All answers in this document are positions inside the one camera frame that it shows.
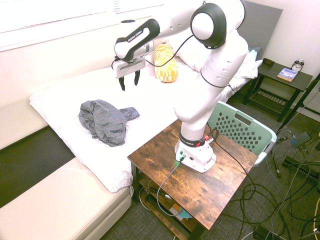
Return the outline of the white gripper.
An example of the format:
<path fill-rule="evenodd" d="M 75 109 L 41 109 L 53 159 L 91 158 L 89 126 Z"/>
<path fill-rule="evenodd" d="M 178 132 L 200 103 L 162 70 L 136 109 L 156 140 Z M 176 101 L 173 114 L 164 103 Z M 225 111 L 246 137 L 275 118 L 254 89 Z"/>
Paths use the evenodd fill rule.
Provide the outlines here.
<path fill-rule="evenodd" d="M 125 90 L 124 76 L 135 72 L 134 85 L 137 86 L 140 78 L 140 70 L 146 66 L 146 59 L 140 57 L 133 62 L 126 62 L 121 59 L 116 59 L 112 63 L 113 76 L 119 80 L 121 89 Z"/>

